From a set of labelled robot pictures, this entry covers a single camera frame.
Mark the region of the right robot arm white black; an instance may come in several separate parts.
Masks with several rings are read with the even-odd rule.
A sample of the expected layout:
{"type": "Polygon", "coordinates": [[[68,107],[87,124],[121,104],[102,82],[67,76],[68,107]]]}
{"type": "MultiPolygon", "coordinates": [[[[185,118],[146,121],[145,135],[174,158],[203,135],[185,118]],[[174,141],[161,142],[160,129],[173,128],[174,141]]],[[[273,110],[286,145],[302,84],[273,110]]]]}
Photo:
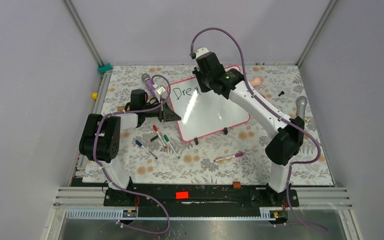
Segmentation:
{"type": "Polygon", "coordinates": [[[271,141],[265,153],[272,164],[266,198],[273,206],[281,205],[287,199],[285,189],[288,187],[290,160],[298,154],[304,140],[304,134],[288,123],[303,129],[304,120],[290,118],[259,96],[242,73],[236,69],[225,70],[217,55],[207,48],[199,48],[191,56],[196,60],[192,73],[200,90],[204,93],[213,91],[237,104],[268,133],[271,141]]]}

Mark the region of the pink framed whiteboard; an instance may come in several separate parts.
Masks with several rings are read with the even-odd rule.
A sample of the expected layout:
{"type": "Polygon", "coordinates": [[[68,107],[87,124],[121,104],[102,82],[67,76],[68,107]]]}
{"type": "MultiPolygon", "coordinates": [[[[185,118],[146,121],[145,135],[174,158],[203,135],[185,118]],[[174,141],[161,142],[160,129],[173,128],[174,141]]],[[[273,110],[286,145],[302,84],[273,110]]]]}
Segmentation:
{"type": "Polygon", "coordinates": [[[202,92],[195,77],[170,84],[171,109],[184,142],[247,123],[251,116],[240,106],[212,91],[202,92]]]}

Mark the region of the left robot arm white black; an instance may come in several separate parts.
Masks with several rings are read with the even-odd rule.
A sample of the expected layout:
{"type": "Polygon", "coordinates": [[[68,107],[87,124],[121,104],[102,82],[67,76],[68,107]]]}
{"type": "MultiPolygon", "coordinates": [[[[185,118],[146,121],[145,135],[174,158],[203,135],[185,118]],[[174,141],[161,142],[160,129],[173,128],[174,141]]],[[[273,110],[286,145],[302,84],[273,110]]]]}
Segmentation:
{"type": "Polygon", "coordinates": [[[138,128],[147,118],[157,118],[160,122],[176,122],[182,118],[170,109],[165,99],[149,100],[142,89],[131,91],[130,102],[125,107],[127,111],[123,110],[120,115],[105,117],[97,113],[89,114],[79,141],[79,153],[98,164],[108,187],[117,190],[116,199],[128,206],[134,202],[135,192],[129,188],[131,177],[121,161],[116,160],[121,131],[138,128]]]}

